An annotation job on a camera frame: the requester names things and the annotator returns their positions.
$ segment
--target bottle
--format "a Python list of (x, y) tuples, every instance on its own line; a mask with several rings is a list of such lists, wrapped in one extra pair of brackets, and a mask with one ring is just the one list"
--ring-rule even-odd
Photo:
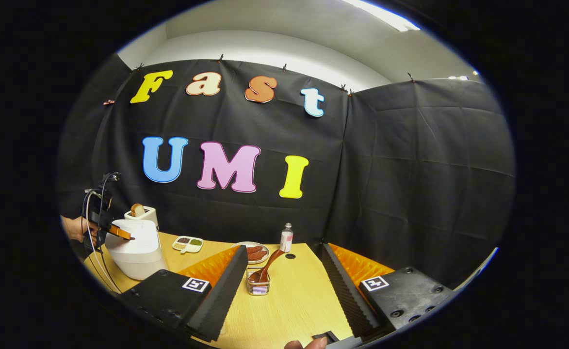
[(282, 237), (280, 237), (280, 249), (283, 252), (290, 252), (291, 243), (293, 243), (293, 230), (291, 230), (291, 223), (286, 223), (282, 230)]

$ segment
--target toast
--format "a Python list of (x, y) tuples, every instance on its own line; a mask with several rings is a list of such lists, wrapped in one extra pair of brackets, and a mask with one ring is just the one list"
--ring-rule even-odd
[(131, 215), (132, 216), (140, 217), (145, 213), (146, 213), (146, 211), (144, 211), (144, 206), (142, 206), (142, 204), (134, 204), (133, 206), (131, 206)]

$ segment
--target brown spatula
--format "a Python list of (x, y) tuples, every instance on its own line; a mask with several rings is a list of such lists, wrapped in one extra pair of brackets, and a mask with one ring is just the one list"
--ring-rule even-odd
[(276, 250), (275, 252), (273, 252), (273, 254), (271, 254), (271, 256), (269, 257), (269, 260), (267, 260), (267, 264), (265, 265), (265, 267), (262, 267), (261, 269), (253, 272), (249, 276), (249, 282), (251, 282), (251, 283), (266, 283), (267, 282), (267, 268), (269, 268), (271, 263), (273, 263), (273, 261), (275, 261), (276, 258), (282, 256), (285, 253), (286, 252), (284, 252), (282, 250)]

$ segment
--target blue letter u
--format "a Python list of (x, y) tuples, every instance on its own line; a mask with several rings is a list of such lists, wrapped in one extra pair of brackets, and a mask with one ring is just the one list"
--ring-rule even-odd
[(172, 146), (172, 156), (170, 158), (170, 168), (162, 171), (157, 167), (157, 154), (160, 145), (164, 140), (160, 137), (146, 137), (142, 140), (144, 145), (144, 174), (151, 181), (158, 183), (169, 183), (177, 179), (180, 175), (180, 163), (183, 160), (183, 147), (187, 145), (187, 139), (183, 137), (173, 137), (169, 139), (168, 144)]

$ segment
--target pink letter m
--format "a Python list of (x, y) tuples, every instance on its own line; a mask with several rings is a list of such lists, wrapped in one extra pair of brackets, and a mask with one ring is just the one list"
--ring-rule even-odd
[(198, 181), (198, 188), (213, 189), (213, 172), (222, 189), (226, 189), (233, 175), (236, 173), (235, 183), (231, 186), (237, 192), (255, 192), (254, 165), (256, 157), (260, 154), (257, 146), (244, 145), (228, 161), (222, 144), (217, 142), (204, 142), (200, 149), (205, 152), (205, 161), (202, 166), (202, 178)]

